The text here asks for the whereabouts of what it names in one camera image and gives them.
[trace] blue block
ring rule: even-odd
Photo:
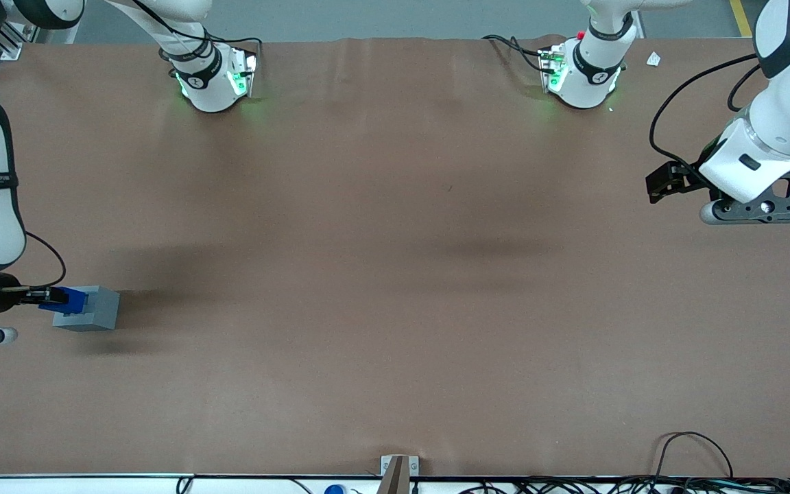
[[[81,314],[84,312],[84,303],[87,301],[87,294],[79,292],[74,288],[57,288],[60,288],[66,295],[69,295],[68,303],[42,303],[38,306],[39,309],[59,312],[61,314]]]
[[[103,287],[72,287],[87,294],[81,314],[54,314],[53,325],[69,331],[112,331],[118,321],[120,294]]]

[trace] metal bracket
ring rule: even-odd
[[[386,475],[386,469],[389,468],[389,463],[392,462],[392,458],[395,456],[404,456],[403,454],[386,454],[386,456],[380,456],[380,475]],[[420,457],[419,456],[407,456],[407,466],[408,472],[410,472],[410,476],[417,476],[420,475]]]
[[[742,203],[725,197],[715,200],[700,212],[703,222],[710,225],[745,223],[790,223],[790,172],[780,180],[787,182],[784,197],[767,188],[752,202]]]
[[[34,25],[13,25],[10,22],[2,22],[0,24],[0,60],[4,62],[18,60],[23,50],[23,44],[30,42],[37,31],[38,28]]]

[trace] gray floor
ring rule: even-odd
[[[762,3],[762,0],[745,0]],[[265,41],[339,38],[479,38],[485,34],[537,38],[586,29],[577,0],[216,0],[206,27],[221,37]],[[644,12],[656,38],[738,36],[728,0],[693,0],[667,12]],[[88,0],[77,43],[150,43],[150,38],[102,0]]]

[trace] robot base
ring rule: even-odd
[[[552,47],[549,54],[539,54],[540,66],[554,70],[554,74],[542,72],[542,87],[545,93],[555,94],[568,106],[593,108],[601,104],[608,93],[614,91],[621,70],[617,69],[605,84],[590,84],[586,75],[575,68],[573,53],[578,43],[577,38],[571,38]]]
[[[195,78],[176,79],[182,87],[182,94],[191,100],[194,107],[201,112],[223,112],[233,106],[241,97],[251,97],[254,72],[257,70],[257,56],[239,48],[223,43],[215,43],[222,53],[222,67],[207,82],[206,87],[199,89],[203,81]]]

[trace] yellow floor line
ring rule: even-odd
[[[739,35],[744,38],[752,37],[752,26],[749,25],[749,19],[745,16],[742,0],[730,0],[730,9],[733,10],[733,17],[737,20]]]

